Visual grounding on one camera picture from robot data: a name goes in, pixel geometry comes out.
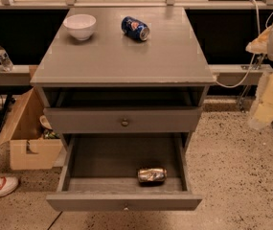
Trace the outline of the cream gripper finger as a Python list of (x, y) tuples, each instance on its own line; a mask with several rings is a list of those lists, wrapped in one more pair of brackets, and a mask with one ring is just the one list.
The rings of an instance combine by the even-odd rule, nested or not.
[(271, 26), (266, 28), (257, 38), (249, 42), (245, 50), (252, 54), (267, 54), (268, 41), (271, 33)]
[(263, 73), (250, 108), (248, 125), (256, 130), (273, 123), (273, 73)]

